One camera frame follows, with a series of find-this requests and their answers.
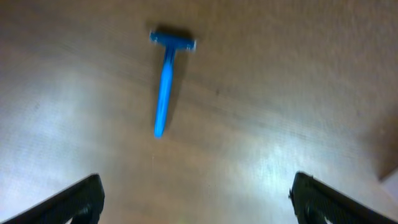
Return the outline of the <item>blue disposable razor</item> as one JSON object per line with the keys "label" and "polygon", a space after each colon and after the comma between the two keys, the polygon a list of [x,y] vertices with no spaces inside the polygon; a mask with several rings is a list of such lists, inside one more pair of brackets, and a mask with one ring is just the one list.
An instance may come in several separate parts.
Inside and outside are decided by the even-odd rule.
{"label": "blue disposable razor", "polygon": [[164,61],[159,81],[158,99],[155,111],[154,136],[161,138],[164,134],[169,109],[170,94],[174,77],[174,61],[177,51],[194,51],[196,40],[188,33],[151,31],[150,40],[165,47]]}

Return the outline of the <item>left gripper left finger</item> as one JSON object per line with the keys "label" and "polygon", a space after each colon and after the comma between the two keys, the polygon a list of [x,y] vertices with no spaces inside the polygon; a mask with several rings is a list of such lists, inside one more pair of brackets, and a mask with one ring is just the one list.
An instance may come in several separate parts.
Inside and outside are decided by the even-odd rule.
{"label": "left gripper left finger", "polygon": [[100,175],[91,174],[4,223],[97,224],[104,208],[104,199]]}

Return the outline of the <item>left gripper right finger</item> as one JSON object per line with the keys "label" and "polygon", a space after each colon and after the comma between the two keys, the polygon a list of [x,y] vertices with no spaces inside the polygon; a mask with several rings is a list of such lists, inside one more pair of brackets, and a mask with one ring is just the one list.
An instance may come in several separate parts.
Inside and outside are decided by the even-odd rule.
{"label": "left gripper right finger", "polygon": [[295,174],[289,199],[299,224],[397,224],[304,172]]}

